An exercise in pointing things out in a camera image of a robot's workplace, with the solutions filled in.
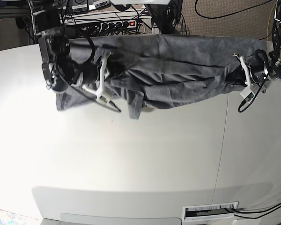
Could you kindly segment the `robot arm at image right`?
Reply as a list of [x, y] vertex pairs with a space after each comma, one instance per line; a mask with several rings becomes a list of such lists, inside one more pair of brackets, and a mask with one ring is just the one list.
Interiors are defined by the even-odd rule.
[[281, 80], [281, 0], [276, 2], [274, 23], [272, 28], [273, 50], [269, 53], [257, 49], [254, 53], [255, 62], [247, 63], [236, 53], [240, 66], [234, 70], [226, 81], [233, 85], [250, 87], [260, 86], [262, 82]]

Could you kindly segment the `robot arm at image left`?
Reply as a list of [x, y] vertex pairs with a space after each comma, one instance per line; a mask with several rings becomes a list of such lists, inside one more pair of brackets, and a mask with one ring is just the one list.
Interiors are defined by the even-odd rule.
[[107, 68], [108, 54], [95, 60], [96, 47], [90, 37], [79, 31], [90, 46], [90, 55], [83, 62], [74, 61], [71, 56], [71, 44], [66, 36], [66, 23], [62, 13], [60, 0], [29, 0], [32, 27], [42, 57], [42, 71], [46, 86], [57, 94], [64, 93], [68, 88], [82, 96], [106, 105], [111, 97], [105, 91], [105, 79], [110, 74]]

